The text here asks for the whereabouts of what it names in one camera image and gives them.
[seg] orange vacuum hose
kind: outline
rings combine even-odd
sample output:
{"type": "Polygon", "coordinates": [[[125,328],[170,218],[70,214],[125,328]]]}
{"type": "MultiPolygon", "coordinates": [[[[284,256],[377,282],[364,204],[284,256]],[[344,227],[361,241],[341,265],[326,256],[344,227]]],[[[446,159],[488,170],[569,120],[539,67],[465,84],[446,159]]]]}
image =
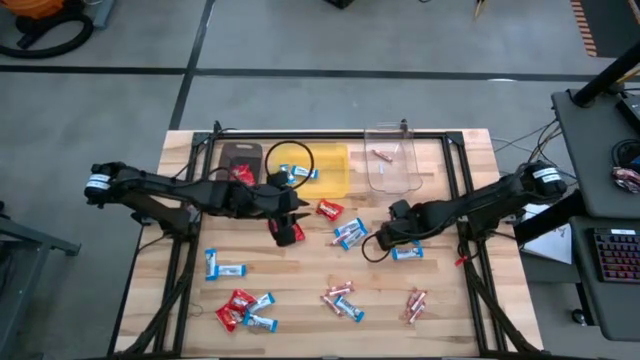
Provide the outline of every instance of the orange vacuum hose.
{"type": "Polygon", "coordinates": [[[65,0],[0,0],[2,6],[19,16],[42,19],[60,11],[65,0]]]}

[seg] gray concrete floor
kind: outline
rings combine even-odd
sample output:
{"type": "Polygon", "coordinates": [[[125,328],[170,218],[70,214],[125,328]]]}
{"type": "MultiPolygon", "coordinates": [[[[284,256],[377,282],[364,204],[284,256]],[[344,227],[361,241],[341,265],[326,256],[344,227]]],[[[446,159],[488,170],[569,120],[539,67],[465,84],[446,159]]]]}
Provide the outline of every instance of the gray concrete floor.
{"type": "MultiPolygon", "coordinates": [[[[120,1],[111,27],[51,60],[0,64],[187,65],[205,0],[120,1]]],[[[569,0],[492,0],[472,21],[473,0],[357,0],[337,11],[320,0],[218,0],[198,67],[531,74],[595,74],[569,0]]],[[[0,41],[16,40],[0,12],[0,41]]],[[[44,39],[77,30],[65,25],[44,39]]],[[[82,243],[79,257],[51,257],[20,335],[18,357],[104,354],[139,233],[128,211],[84,204],[94,162],[153,171],[182,76],[0,73],[0,199],[17,221],[82,243]]],[[[550,94],[580,83],[196,77],[181,129],[213,121],[242,129],[363,128],[407,118],[415,127],[489,128],[513,139],[553,119],[550,94]]],[[[520,145],[533,148],[535,138],[520,145]]],[[[572,172],[561,138],[546,154],[572,172]]],[[[497,154],[512,171],[528,153],[497,154]]],[[[568,311],[572,286],[530,284],[547,350],[635,359],[640,345],[581,328],[568,311]]]]}

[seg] black computer keyboard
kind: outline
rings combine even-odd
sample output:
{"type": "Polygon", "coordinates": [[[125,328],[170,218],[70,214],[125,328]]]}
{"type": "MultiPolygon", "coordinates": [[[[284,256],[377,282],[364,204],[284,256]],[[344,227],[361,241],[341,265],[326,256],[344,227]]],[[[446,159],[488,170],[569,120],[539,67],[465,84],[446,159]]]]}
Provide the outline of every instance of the black computer keyboard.
{"type": "Polygon", "coordinates": [[[635,234],[625,229],[590,230],[600,281],[640,284],[640,235],[635,234]]]}

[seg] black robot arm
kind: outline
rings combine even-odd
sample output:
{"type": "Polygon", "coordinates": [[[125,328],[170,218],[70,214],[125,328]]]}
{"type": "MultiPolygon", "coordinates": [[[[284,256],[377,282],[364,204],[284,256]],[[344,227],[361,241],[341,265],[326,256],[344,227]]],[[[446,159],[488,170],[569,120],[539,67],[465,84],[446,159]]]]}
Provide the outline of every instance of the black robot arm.
{"type": "Polygon", "coordinates": [[[286,185],[287,174],[269,176],[267,184],[248,186],[237,180],[197,180],[188,182],[148,173],[121,162],[94,164],[84,194],[87,203],[102,208],[123,204],[134,210],[134,218],[152,218],[172,235],[189,233],[192,213],[165,206],[153,197],[188,203],[211,216],[236,219],[269,219],[278,246],[295,242],[292,226],[300,218],[290,214],[308,203],[298,199],[286,185]]]}
{"type": "Polygon", "coordinates": [[[437,200],[409,206],[400,200],[389,207],[391,220],[376,233],[380,248],[390,250],[411,240],[440,234],[466,217],[465,237],[477,240],[498,227],[501,218],[529,203],[559,200],[567,190],[557,170],[543,162],[523,164],[511,175],[453,200],[437,200]]]}

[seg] wooden tabletop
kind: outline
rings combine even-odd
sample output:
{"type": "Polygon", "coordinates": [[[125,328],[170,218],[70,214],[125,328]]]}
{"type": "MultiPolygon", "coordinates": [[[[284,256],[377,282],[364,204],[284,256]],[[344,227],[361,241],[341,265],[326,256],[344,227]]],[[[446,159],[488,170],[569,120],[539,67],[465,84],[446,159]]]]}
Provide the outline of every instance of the wooden tabletop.
{"type": "MultiPolygon", "coordinates": [[[[489,132],[484,129],[460,131],[464,133],[475,188],[496,181],[498,167],[489,132]]],[[[192,134],[192,131],[171,131],[167,134],[159,174],[174,175],[184,166],[192,134]]],[[[265,150],[273,143],[259,142],[265,150]]],[[[341,219],[346,221],[358,216],[369,230],[375,231],[388,219],[388,205],[400,197],[373,194],[367,181],[363,142],[341,143],[349,149],[351,181],[347,197],[335,200],[345,206],[341,219]]],[[[212,167],[217,164],[222,144],[222,141],[217,142],[212,167]]],[[[416,140],[415,147],[423,185],[403,197],[409,203],[449,199],[440,142],[416,140]]],[[[457,178],[462,179],[458,165],[456,162],[457,178]]],[[[461,180],[459,182],[459,188],[464,192],[461,180]]],[[[310,202],[312,206],[317,203],[316,200],[310,202]]],[[[300,225],[306,241],[278,248],[264,221],[205,216],[183,356],[477,355],[464,271],[454,265],[458,258],[455,227],[423,241],[425,257],[421,260],[393,261],[388,258],[379,264],[371,264],[365,261],[359,248],[345,251],[328,246],[334,235],[332,224],[325,218],[309,216],[300,220],[300,225]],[[218,250],[219,264],[246,264],[247,276],[205,281],[204,250],[208,248],[218,250]],[[349,301],[366,313],[361,323],[337,318],[319,299],[327,287],[347,280],[353,281],[356,288],[355,293],[348,295],[349,301]],[[399,319],[399,314],[412,287],[427,290],[428,296],[426,312],[414,326],[408,326],[399,319]],[[279,321],[277,333],[252,332],[242,326],[232,334],[225,332],[215,310],[228,301],[236,288],[245,289],[255,296],[268,291],[273,294],[276,304],[260,315],[279,321]]],[[[512,231],[507,225],[502,225],[499,230],[512,231]]],[[[158,228],[145,229],[141,245],[159,235],[158,228]]],[[[371,257],[382,254],[374,243],[367,244],[371,257]]],[[[495,237],[487,242],[487,247],[500,305],[528,341],[542,348],[516,243],[495,237]]],[[[138,256],[116,350],[129,346],[158,309],[170,249],[170,240],[161,241],[138,256]]],[[[489,343],[493,344],[490,316],[486,308],[483,310],[489,343]]],[[[172,331],[168,331],[169,345],[172,331]]]]}

